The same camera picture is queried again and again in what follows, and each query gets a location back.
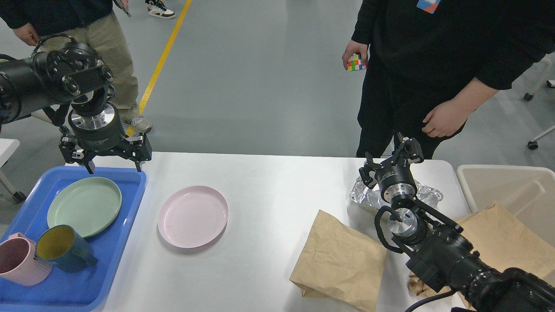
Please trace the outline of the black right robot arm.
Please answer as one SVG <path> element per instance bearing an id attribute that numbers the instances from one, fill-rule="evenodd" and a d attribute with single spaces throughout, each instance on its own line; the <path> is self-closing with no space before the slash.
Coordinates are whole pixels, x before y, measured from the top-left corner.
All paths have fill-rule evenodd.
<path id="1" fill-rule="evenodd" d="M 410 165 L 424 161 L 421 146 L 401 133 L 397 137 L 400 144 L 392 156 L 375 163 L 366 153 L 359 169 L 363 184 L 378 185 L 386 203 L 373 221 L 377 237 L 388 250 L 407 254 L 408 269 L 432 290 L 450 289 L 408 311 L 460 292 L 478 312 L 552 312 L 553 286 L 519 268 L 499 272 L 485 264 L 462 235 L 462 226 L 418 199 Z"/>

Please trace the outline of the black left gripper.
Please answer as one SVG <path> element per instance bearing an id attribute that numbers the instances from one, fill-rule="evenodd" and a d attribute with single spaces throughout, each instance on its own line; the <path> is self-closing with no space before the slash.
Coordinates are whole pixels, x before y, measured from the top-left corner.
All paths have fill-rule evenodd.
<path id="1" fill-rule="evenodd" d="M 151 160 L 152 148 L 146 133 L 126 137 L 117 108 L 111 103 L 95 107 L 87 112 L 88 105 L 72 104 L 68 122 L 75 136 L 62 134 L 59 149 L 64 161 L 77 163 L 86 168 L 89 174 L 95 173 L 93 159 L 96 151 L 110 150 L 116 146 L 116 155 L 134 162 L 137 172 Z"/>

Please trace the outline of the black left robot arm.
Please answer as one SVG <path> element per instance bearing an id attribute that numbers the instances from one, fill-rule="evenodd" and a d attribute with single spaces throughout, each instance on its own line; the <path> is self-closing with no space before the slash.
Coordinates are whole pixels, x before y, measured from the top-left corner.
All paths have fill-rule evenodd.
<path id="1" fill-rule="evenodd" d="M 95 171 L 96 156 L 119 156 L 135 163 L 137 171 L 151 160 L 144 132 L 127 136 L 117 108 L 114 75 L 91 47 L 67 38 L 61 49 L 26 59 L 1 55 L 1 124 L 43 111 L 62 133 L 59 149 L 67 164 Z"/>

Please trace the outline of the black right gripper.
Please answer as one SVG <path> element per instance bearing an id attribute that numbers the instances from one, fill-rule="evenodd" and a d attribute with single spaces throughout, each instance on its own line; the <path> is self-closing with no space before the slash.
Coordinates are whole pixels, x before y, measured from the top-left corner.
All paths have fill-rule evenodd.
<path id="1" fill-rule="evenodd" d="M 394 204 L 401 199 L 414 199 L 418 188 L 410 170 L 410 165 L 424 162 L 424 152 L 415 138 L 397 133 L 400 141 L 394 151 L 392 165 L 382 168 L 380 163 L 373 161 L 370 153 L 365 153 L 366 162 L 359 168 L 359 176 L 364 185 L 373 189 L 380 186 L 381 198 L 386 203 Z"/>

